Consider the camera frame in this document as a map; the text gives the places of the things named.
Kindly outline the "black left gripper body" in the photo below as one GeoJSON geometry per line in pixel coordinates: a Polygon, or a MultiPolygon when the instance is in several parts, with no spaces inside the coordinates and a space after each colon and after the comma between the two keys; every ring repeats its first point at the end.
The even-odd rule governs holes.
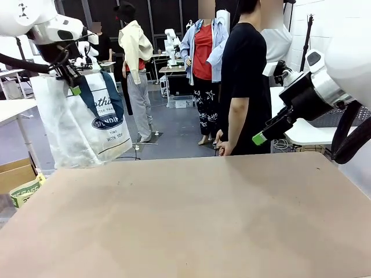
{"type": "Polygon", "coordinates": [[[37,45],[39,54],[43,60],[49,64],[38,65],[37,71],[51,71],[51,70],[71,70],[71,63],[69,60],[80,57],[78,50],[78,42],[75,41],[59,41],[51,44],[37,45]]]}

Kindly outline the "person right hand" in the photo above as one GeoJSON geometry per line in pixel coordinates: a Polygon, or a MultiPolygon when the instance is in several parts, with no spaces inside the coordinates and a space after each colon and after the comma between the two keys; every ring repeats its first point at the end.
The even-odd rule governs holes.
{"type": "Polygon", "coordinates": [[[218,141],[216,145],[219,150],[219,156],[230,156],[234,146],[229,141],[218,141]]]}

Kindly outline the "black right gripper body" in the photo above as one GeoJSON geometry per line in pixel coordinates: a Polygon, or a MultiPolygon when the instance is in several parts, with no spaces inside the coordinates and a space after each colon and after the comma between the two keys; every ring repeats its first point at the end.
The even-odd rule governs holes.
{"type": "Polygon", "coordinates": [[[283,116],[288,117],[291,122],[299,118],[312,121],[332,110],[317,94],[310,72],[289,85],[279,97],[285,105],[283,116]]]}

